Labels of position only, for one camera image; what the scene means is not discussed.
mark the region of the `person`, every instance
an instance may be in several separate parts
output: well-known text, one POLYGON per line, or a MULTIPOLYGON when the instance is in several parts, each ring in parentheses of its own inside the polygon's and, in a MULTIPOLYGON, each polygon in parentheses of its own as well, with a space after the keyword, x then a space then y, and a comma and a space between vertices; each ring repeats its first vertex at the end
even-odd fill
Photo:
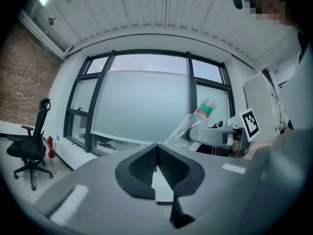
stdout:
MULTIPOLYGON (((244 0, 244 2, 248 3, 253 13, 266 16, 268 20, 275 20, 283 25, 290 25, 298 31, 301 46, 299 65, 294 76, 278 94, 290 117, 288 129, 279 139, 281 141, 288 138, 294 128, 305 130, 313 127, 313 117, 310 114, 310 108, 313 107, 312 23, 308 14, 310 0, 244 0)), ((276 141, 277 139, 264 143, 252 142, 244 158, 252 159, 259 148, 272 146, 276 141)), ((238 152, 238 144, 234 141, 232 150, 234 155, 238 152)))

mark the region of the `green label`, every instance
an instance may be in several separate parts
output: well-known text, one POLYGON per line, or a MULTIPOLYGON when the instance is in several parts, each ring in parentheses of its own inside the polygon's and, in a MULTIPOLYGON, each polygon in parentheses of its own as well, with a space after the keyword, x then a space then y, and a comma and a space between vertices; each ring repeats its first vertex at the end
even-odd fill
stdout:
POLYGON ((207 106, 205 104, 200 105, 200 107, 196 110, 196 112, 199 112, 203 115, 205 115, 207 118, 210 116, 212 112, 212 108, 210 106, 207 106))

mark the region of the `white cabinet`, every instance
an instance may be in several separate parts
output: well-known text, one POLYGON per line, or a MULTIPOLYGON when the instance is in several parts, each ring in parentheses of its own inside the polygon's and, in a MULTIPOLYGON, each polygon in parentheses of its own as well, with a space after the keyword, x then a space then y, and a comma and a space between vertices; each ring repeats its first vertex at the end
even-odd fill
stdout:
POLYGON ((260 133, 254 141, 269 141, 280 135, 282 125, 277 96, 273 86, 260 72, 244 83, 248 108, 252 108, 260 133))

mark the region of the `window frame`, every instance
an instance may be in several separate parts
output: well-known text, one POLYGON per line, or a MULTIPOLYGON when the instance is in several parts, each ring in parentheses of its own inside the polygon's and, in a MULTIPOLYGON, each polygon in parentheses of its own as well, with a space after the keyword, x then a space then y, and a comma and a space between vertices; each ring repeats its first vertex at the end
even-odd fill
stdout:
POLYGON ((112 50, 110 53, 104 53, 100 55, 87 57, 87 59, 84 61, 82 67, 80 68, 77 74, 77 77, 73 84, 73 87, 72 87, 72 90, 68 99, 68 103, 67 103, 67 110, 66 110, 66 115, 65 115, 65 120, 64 120, 63 137, 67 138, 72 143, 75 143, 79 147, 83 148, 87 153, 90 152, 96 156, 107 155, 106 153, 99 152, 98 150, 95 150, 93 148, 93 134, 91 133, 91 130, 93 127, 93 121, 95 117, 95 114, 94 114, 95 108, 97 105, 98 96, 100 94, 104 78, 107 74, 107 71, 110 70, 115 57, 119 55, 129 55, 129 54, 156 54, 156 55, 168 55, 168 56, 176 56, 176 57, 185 58, 187 76, 189 78, 189 113, 190 114, 194 113, 194 111, 198 107, 197 84, 199 84, 202 86, 207 86, 207 87, 211 87, 214 89, 226 91, 228 94, 230 117, 235 116, 236 113, 235 113, 234 96, 232 93, 232 88, 231 88, 228 72, 226 70, 224 63, 219 63, 208 58, 193 55, 190 52, 179 52, 179 51, 160 50, 160 49, 131 49, 131 50, 120 50, 120 51, 112 50), (102 71, 98 73, 87 74, 87 71, 92 64, 92 61, 94 59, 103 58, 103 57, 108 57, 108 59, 106 60, 102 68, 102 71), (197 61, 201 61, 201 62, 205 62, 211 65, 217 66, 221 75, 222 83, 215 82, 209 79, 195 77, 194 71, 193 71, 192 60, 197 60, 197 61), (72 105, 73 96, 74 96, 76 87, 78 85, 78 82, 81 80, 86 80, 86 79, 97 79, 97 82, 96 82, 96 85, 95 85, 95 88, 91 97, 89 111, 85 112, 85 111, 72 109, 71 105, 72 105), (79 116, 87 118, 85 144, 78 142, 77 140, 71 137, 74 115, 79 115, 79 116))

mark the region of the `brick wall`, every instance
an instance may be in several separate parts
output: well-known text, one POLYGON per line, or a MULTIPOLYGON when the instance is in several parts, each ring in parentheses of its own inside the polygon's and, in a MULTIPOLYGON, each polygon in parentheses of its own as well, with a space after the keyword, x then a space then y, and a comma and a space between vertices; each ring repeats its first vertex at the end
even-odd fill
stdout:
POLYGON ((28 35, 16 24, 1 47, 0 120, 34 126, 39 102, 49 96, 61 63, 28 35))

